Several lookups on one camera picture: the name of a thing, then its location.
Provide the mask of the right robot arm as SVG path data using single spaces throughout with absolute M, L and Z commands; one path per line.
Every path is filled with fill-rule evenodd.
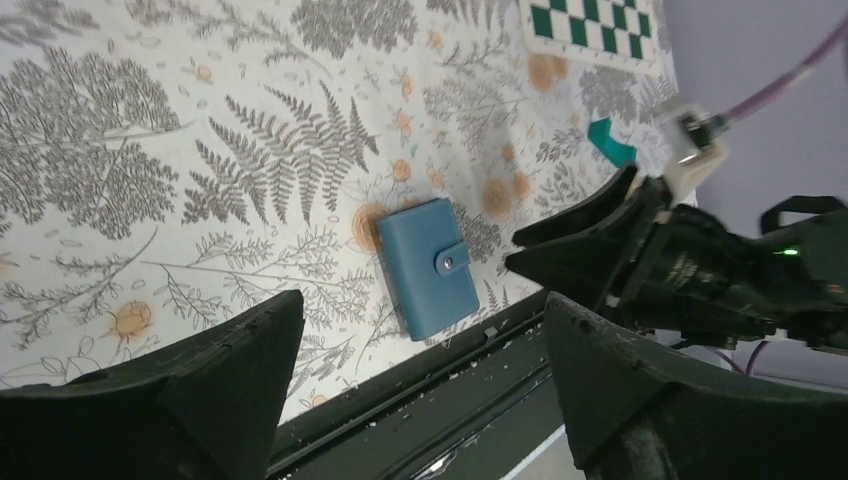
M 633 331 L 731 348 L 783 330 L 845 353 L 845 203 L 793 196 L 762 214 L 760 231 L 734 234 L 674 203 L 664 179 L 639 179 L 628 166 L 582 202 L 517 231 L 505 265 Z

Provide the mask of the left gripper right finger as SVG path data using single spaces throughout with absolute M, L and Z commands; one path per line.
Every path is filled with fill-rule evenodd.
M 843 479 L 847 398 L 751 378 L 551 293 L 548 358 L 590 479 Z

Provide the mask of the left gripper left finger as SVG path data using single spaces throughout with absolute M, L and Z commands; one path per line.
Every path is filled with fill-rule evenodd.
M 5 479 L 262 479 L 304 330 L 288 290 L 62 386 L 1 394 Z

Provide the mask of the blue card holder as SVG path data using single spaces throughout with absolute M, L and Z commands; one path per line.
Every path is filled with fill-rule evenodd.
M 449 199 L 385 216 L 376 229 L 390 293 L 411 340 L 424 341 L 478 311 L 470 249 Z

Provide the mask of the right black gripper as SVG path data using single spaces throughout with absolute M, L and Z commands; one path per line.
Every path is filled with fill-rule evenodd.
M 625 166 L 585 200 L 516 231 L 512 243 L 525 249 L 509 255 L 506 268 L 597 309 L 633 253 L 636 237 L 576 233 L 648 192 L 660 206 L 650 211 L 650 228 L 619 275 L 620 325 L 634 331 L 673 330 L 686 338 L 774 333 L 766 297 L 757 290 L 765 275 L 755 245 L 698 208 L 669 206 L 665 184 L 637 173 L 635 164 Z

